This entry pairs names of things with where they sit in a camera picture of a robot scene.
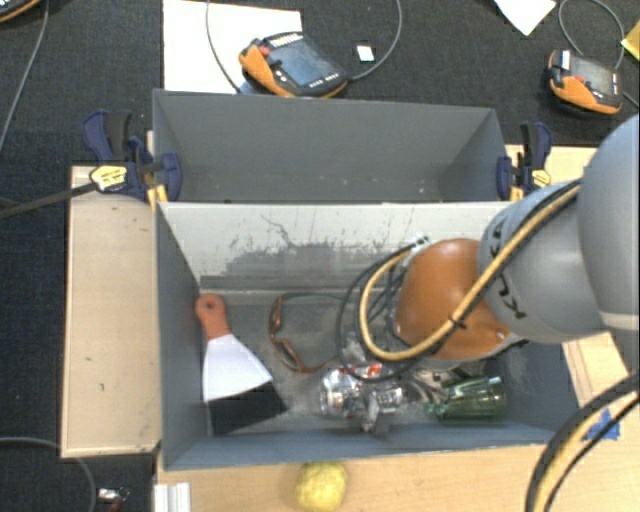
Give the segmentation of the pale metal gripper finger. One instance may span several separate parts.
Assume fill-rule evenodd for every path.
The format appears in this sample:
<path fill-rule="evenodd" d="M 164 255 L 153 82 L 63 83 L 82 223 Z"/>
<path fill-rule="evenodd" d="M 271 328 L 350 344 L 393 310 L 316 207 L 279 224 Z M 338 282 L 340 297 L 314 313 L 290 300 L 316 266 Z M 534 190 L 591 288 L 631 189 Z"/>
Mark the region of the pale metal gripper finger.
<path fill-rule="evenodd" d="M 374 437 L 383 437 L 389 432 L 394 417 L 394 408 L 368 409 L 361 421 L 361 431 Z"/>

